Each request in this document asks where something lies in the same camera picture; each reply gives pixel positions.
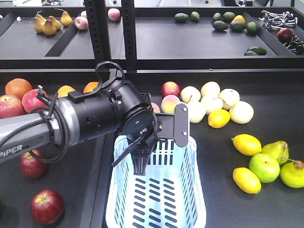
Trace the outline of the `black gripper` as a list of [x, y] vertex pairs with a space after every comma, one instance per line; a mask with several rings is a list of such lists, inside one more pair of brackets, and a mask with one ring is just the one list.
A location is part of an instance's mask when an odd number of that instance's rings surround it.
[[142, 146], [132, 151], [133, 174], [145, 176], [150, 155], [159, 141], [158, 133], [161, 130], [160, 121], [151, 104], [151, 95], [141, 94], [141, 98], [143, 101], [139, 106], [128, 114], [122, 134], [126, 136], [129, 144]]

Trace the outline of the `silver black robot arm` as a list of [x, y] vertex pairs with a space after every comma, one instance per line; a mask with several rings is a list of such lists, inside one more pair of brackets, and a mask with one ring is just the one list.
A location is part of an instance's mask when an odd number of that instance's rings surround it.
[[42, 162], [59, 161], [71, 146], [111, 132], [126, 136], [134, 173], [144, 175], [158, 142], [156, 115], [150, 96], [141, 94], [126, 79], [116, 79], [94, 91], [72, 91], [67, 97], [49, 99], [38, 93], [44, 105], [24, 115], [0, 121], [0, 160], [5, 162], [26, 152], [53, 144], [61, 153]]

